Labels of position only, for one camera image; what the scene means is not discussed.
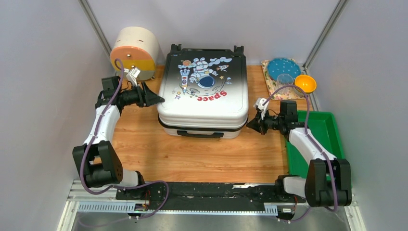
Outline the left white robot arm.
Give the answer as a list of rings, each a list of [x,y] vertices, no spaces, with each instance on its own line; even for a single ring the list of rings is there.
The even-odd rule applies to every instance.
[[[105,190],[97,192],[93,188],[128,189],[134,199],[140,200],[147,193],[142,175],[138,171],[124,169],[113,148],[112,139],[125,106],[135,104],[138,107],[149,107],[165,100],[144,82],[122,90],[122,79],[119,76],[103,78],[102,86],[95,104],[96,117],[91,131],[84,143],[72,151],[80,181],[84,189],[94,195]]]

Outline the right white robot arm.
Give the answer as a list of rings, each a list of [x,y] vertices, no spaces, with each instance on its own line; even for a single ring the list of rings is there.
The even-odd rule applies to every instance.
[[[280,175],[275,183],[275,197],[282,202],[293,195],[304,198],[311,207],[349,206],[352,203],[351,166],[344,158],[331,154],[314,137],[307,122],[299,121],[295,101],[283,100],[280,112],[270,115],[269,102],[258,98],[254,104],[256,115],[247,127],[264,135],[278,131],[294,146],[308,163],[307,176]]]

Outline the astronaut print suitcase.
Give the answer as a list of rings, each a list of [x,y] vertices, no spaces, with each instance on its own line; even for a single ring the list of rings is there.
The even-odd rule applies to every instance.
[[[159,89],[158,121],[172,136],[236,138],[248,121],[243,46],[188,49],[172,44]]]

